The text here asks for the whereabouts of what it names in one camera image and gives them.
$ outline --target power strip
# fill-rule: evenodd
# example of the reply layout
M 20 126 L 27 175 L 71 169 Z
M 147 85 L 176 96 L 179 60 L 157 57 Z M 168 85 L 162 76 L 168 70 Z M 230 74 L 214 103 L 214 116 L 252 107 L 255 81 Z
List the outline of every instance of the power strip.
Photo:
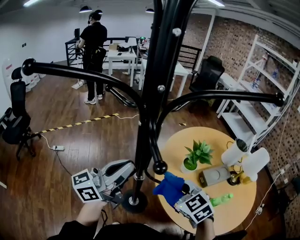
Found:
M 53 149 L 54 151 L 64 151 L 64 150 L 65 150 L 65 147 L 64 147 L 64 146 L 56 146 L 56 145 L 54 145 L 54 146 L 52 147 L 52 149 Z

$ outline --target ceiling light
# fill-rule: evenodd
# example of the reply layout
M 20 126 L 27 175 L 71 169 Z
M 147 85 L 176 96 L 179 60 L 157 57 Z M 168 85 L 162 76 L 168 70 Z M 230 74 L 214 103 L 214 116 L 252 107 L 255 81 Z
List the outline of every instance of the ceiling light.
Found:
M 91 12 L 91 11 L 92 11 L 92 8 L 91 8 L 91 7 L 89 7 L 89 6 L 83 6 L 83 7 L 80 9 L 79 13 L 86 13 L 86 12 Z
M 213 4 L 216 4 L 219 7 L 225 7 L 225 5 L 221 1 L 217 1 L 217 0 L 208 0 L 208 1 L 212 2 Z
M 148 8 L 148 9 L 146 10 L 146 13 L 154 13 L 154 10 L 153 10 L 152 8 Z
M 39 0 L 29 0 L 23 4 L 24 7 L 29 7 L 31 4 L 36 3 Z

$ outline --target human hand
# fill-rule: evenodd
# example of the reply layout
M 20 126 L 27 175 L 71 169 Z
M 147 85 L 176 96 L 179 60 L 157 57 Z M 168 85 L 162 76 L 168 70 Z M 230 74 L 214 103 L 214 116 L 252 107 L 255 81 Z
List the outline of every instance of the human hand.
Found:
M 106 205 L 107 202 L 103 201 L 85 203 L 84 206 L 81 208 L 76 221 L 84 226 L 90 226 L 93 223 L 98 222 L 101 216 L 101 210 Z

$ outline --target white pot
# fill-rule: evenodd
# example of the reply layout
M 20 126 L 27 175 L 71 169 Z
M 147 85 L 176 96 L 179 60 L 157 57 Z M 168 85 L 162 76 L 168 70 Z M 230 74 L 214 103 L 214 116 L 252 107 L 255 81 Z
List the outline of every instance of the white pot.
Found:
M 195 169 L 195 170 L 188 170 L 188 169 L 184 166 L 183 162 L 182 162 L 181 167 L 180 167 L 181 172 L 184 173 L 184 174 L 192 173 L 193 171 L 196 171 L 196 169 Z

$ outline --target round wooden table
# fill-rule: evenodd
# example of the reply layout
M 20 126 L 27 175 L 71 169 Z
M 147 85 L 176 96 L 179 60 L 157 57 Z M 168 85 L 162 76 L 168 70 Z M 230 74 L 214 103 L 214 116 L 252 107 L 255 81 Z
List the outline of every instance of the round wooden table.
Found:
M 226 144 L 228 141 L 234 140 L 226 134 L 208 127 L 190 127 L 174 134 L 166 142 L 165 147 L 161 150 L 163 160 L 168 164 L 168 171 L 185 180 L 191 180 L 200 186 L 198 175 L 201 170 L 211 167 L 208 164 L 200 164 L 196 171 L 183 174 L 180 171 L 182 161 L 185 155 L 188 154 L 186 147 L 193 149 L 193 140 L 203 140 L 211 146 L 214 150 L 212 153 L 212 165 L 221 165 L 221 155 L 226 151 Z M 163 175 L 155 174 L 159 180 L 164 178 Z M 232 193 L 233 198 L 222 205 L 215 207 L 214 213 L 214 227 L 215 234 L 221 235 L 227 233 L 241 224 L 246 216 L 249 214 L 255 200 L 256 182 L 251 182 L 247 185 L 240 184 L 237 186 L 230 186 L 227 181 L 205 187 L 203 189 L 211 198 L 219 197 L 224 194 Z M 181 228 L 190 232 L 196 233 L 196 229 L 192 228 L 189 220 L 182 214 L 175 212 L 175 210 L 166 202 L 162 195 L 158 195 L 159 200 L 170 218 Z

